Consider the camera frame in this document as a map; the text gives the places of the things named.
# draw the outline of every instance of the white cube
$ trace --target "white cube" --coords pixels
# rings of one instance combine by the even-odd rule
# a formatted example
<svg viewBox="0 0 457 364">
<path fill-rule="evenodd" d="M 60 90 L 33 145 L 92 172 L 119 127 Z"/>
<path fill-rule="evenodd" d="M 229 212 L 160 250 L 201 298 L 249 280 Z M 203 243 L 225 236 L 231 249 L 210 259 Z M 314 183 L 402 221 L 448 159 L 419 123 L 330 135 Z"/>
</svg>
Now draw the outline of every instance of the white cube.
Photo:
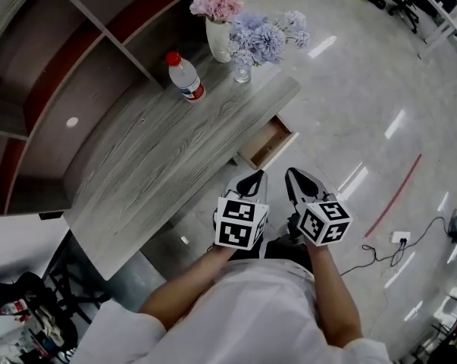
<svg viewBox="0 0 457 364">
<path fill-rule="evenodd" d="M 262 233 L 268 205 L 218 198 L 215 244 L 250 251 Z"/>
<path fill-rule="evenodd" d="M 338 201 L 300 203 L 297 228 L 316 246 L 341 241 L 352 223 L 352 216 Z"/>
</svg>

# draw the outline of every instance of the red and white label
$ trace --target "red and white label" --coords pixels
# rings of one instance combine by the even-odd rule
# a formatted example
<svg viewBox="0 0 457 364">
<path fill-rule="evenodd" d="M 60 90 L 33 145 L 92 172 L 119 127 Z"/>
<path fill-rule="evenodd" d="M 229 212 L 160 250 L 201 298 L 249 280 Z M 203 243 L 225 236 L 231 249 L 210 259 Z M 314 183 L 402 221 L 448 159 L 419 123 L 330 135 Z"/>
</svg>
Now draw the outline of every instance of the red and white label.
<svg viewBox="0 0 457 364">
<path fill-rule="evenodd" d="M 200 99 L 205 92 L 205 87 L 201 83 L 199 77 L 196 77 L 195 82 L 191 85 L 186 86 L 184 88 L 180 88 L 181 93 L 185 96 L 189 101 L 194 101 Z"/>
</svg>

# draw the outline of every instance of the forearm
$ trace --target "forearm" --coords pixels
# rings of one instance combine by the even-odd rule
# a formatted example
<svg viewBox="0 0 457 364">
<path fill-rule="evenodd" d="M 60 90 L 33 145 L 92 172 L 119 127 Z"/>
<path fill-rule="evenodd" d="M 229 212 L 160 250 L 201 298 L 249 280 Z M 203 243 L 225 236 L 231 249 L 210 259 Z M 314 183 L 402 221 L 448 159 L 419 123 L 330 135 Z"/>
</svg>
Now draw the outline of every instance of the forearm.
<svg viewBox="0 0 457 364">
<path fill-rule="evenodd" d="M 154 291 L 139 312 L 156 317 L 166 330 L 172 328 L 210 287 L 234 251 L 231 248 L 214 246 L 182 275 Z"/>
<path fill-rule="evenodd" d="M 327 342 L 343 348 L 362 337 L 358 309 L 327 247 L 308 246 L 315 278 L 316 305 Z"/>
</svg>

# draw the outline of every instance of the open drawer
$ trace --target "open drawer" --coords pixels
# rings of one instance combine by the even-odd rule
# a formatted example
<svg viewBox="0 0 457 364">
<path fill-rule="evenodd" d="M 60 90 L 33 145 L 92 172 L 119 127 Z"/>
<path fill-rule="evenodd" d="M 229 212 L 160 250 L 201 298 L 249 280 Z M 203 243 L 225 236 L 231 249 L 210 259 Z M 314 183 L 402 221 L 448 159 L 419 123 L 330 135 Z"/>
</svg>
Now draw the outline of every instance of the open drawer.
<svg viewBox="0 0 457 364">
<path fill-rule="evenodd" d="M 299 135 L 292 132 L 279 115 L 269 120 L 239 151 L 239 155 L 255 169 L 267 169 Z"/>
</svg>

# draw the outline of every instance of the white power socket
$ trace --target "white power socket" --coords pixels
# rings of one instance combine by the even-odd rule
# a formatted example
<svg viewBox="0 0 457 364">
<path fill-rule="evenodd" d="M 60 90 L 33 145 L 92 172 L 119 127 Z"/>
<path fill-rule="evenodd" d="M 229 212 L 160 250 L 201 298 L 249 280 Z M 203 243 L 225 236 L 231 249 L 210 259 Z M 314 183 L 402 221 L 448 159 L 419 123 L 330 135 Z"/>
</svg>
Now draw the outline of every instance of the white power socket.
<svg viewBox="0 0 457 364">
<path fill-rule="evenodd" d="M 410 241 L 410 232 L 394 231 L 392 233 L 392 238 L 391 238 L 392 243 L 400 244 L 401 239 L 406 239 L 407 243 L 408 243 Z"/>
</svg>

